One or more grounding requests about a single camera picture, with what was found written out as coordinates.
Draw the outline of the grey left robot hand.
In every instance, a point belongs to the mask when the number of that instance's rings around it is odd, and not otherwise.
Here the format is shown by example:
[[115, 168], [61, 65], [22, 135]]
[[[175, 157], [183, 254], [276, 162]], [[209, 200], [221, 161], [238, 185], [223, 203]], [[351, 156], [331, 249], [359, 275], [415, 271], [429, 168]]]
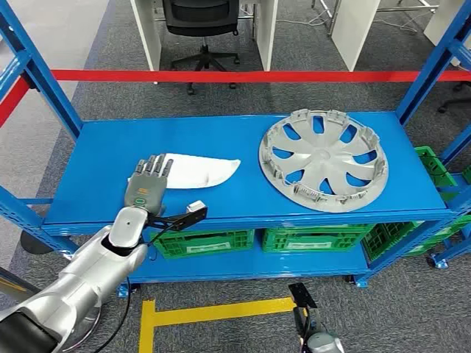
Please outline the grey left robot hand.
[[166, 154], [150, 155], [147, 160], [140, 160], [128, 179], [124, 206], [140, 207], [152, 216], [162, 215], [168, 177], [174, 163], [168, 159], [164, 165], [165, 157]]

